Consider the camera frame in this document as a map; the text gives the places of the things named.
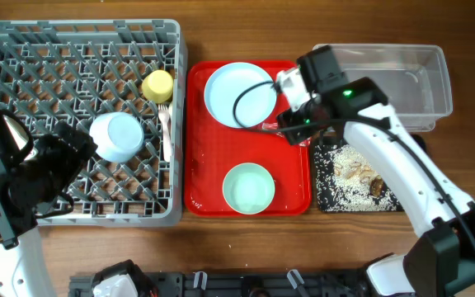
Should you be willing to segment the red snack wrapper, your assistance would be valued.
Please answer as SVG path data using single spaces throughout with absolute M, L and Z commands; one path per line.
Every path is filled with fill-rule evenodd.
M 310 128 L 299 128 L 297 126 L 283 126 L 278 123 L 267 123 L 261 125 L 261 130 L 283 137 L 290 145 L 308 147 L 314 133 Z

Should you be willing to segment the green bowl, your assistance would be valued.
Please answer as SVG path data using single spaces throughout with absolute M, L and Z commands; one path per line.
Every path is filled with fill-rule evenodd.
M 261 165 L 241 163 L 228 171 L 222 184 L 226 204 L 241 215 L 258 215 L 275 197 L 275 180 Z

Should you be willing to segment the white plastic spoon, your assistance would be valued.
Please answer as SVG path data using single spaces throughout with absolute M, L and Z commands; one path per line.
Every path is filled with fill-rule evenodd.
M 170 102 L 168 105 L 168 114 L 169 114 L 169 119 L 170 119 L 170 124 L 173 122 L 173 113 L 174 113 L 174 102 Z

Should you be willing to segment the white plastic fork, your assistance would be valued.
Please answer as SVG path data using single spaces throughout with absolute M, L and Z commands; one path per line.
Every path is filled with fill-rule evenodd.
M 172 144 L 170 133 L 171 116 L 169 112 L 169 105 L 158 105 L 158 119 L 161 121 L 162 125 L 163 158 L 166 162 L 170 162 L 172 156 Z

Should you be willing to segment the yellow plastic cup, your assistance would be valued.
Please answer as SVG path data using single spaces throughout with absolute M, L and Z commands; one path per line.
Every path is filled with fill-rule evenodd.
M 161 104 L 170 99 L 173 92 L 174 79 L 165 70 L 155 70 L 142 81 L 143 96 L 154 103 Z

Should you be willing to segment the light blue small bowl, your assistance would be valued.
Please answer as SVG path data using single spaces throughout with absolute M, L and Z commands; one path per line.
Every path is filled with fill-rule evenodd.
M 125 112 L 99 115 L 91 124 L 89 135 L 97 146 L 96 154 L 108 162 L 125 163 L 143 145 L 143 128 Z

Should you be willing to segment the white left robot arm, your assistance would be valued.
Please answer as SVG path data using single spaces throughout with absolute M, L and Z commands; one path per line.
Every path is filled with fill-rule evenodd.
M 0 296 L 53 296 L 38 219 L 51 210 L 94 155 L 92 137 L 61 121 L 53 134 L 33 139 L 8 110 L 0 109 Z

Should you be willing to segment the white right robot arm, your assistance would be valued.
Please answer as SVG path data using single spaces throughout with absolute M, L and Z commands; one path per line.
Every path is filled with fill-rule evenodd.
M 281 71 L 275 88 L 289 103 L 280 127 L 291 144 L 333 127 L 397 197 L 416 243 L 405 255 L 370 264 L 379 295 L 454 296 L 475 284 L 475 200 L 442 173 L 407 133 L 370 78 L 323 79 L 301 67 Z

